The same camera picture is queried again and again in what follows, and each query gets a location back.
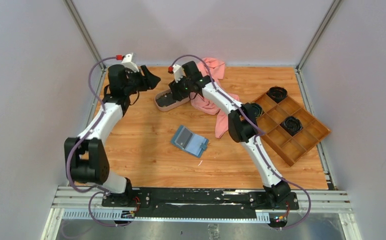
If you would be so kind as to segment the black VIP card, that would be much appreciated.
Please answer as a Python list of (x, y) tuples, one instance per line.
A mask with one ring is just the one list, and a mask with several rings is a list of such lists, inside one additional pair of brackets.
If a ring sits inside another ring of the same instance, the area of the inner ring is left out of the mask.
[(184, 127), (180, 130), (174, 142), (177, 146), (184, 149), (187, 147), (192, 137), (193, 133)]

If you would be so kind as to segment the blue leather card holder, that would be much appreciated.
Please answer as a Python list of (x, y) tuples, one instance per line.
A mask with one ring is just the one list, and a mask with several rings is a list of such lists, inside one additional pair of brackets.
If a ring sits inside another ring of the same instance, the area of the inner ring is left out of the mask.
[(170, 142), (176, 148), (200, 158), (207, 149), (209, 140), (201, 135), (193, 133), (186, 126), (180, 125)]

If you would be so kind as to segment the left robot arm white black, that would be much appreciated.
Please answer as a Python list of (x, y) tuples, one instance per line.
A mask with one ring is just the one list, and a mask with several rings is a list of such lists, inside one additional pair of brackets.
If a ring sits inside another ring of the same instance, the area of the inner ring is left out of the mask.
[(77, 187), (76, 182), (90, 184), (92, 189), (115, 194), (116, 202), (127, 207), (134, 200), (130, 180), (111, 171), (105, 142), (131, 105), (131, 95), (155, 89), (161, 79), (145, 65), (134, 71), (115, 64), (108, 68), (108, 81), (103, 98), (99, 99), (100, 110), (92, 122), (78, 136), (64, 142), (66, 176), (76, 191), (89, 191)]

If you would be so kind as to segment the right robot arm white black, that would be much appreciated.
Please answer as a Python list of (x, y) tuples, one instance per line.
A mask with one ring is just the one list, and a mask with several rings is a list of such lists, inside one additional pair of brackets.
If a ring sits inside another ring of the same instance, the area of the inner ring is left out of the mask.
[(254, 106), (241, 103), (226, 93), (211, 74), (202, 75), (193, 61), (184, 65), (173, 64), (168, 72), (174, 76), (170, 88), (175, 99), (196, 93), (214, 103), (228, 117), (228, 132), (231, 139), (239, 143), (256, 166), (265, 190), (262, 199), (251, 197), (254, 208), (266, 205), (273, 209), (291, 208), (291, 188), (271, 162), (262, 141), (261, 129), (257, 126)]

